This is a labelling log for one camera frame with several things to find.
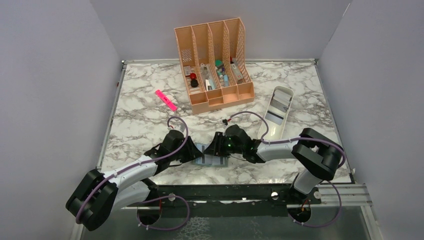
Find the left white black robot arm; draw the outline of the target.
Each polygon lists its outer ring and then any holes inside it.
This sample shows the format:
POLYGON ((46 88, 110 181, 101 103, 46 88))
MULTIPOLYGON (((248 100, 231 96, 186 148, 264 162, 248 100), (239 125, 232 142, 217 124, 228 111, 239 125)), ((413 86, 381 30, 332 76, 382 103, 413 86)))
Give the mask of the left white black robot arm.
POLYGON ((171 162, 183 164, 201 157, 203 153, 190 136, 170 130, 161 143, 133 163, 105 173, 97 169, 87 172, 65 208, 77 224, 93 231, 115 210, 137 202, 147 206, 155 203, 157 186, 150 178, 169 168, 171 162))

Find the green card holder wallet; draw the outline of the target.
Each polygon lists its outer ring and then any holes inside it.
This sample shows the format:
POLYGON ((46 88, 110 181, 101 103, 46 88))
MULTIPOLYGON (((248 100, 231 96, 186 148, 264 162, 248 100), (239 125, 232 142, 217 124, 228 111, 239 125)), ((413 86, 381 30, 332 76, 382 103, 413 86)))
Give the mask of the green card holder wallet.
POLYGON ((193 160, 192 163, 194 165, 203 167, 226 168, 228 167, 228 158, 205 154, 204 156, 198 157, 193 160))

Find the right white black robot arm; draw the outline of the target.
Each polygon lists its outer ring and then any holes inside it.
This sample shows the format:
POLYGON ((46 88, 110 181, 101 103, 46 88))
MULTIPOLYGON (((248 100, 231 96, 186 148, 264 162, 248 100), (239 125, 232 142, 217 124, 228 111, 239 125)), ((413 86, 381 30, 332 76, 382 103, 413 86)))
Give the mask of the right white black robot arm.
POLYGON ((298 160, 305 169, 295 177, 288 190, 289 199, 296 204, 306 200, 316 185, 333 180, 339 165, 346 159, 340 145, 312 128, 304 128, 292 139, 265 142, 251 138, 238 125, 231 125, 225 132, 216 132, 203 153, 219 157, 239 154, 252 164, 298 160))

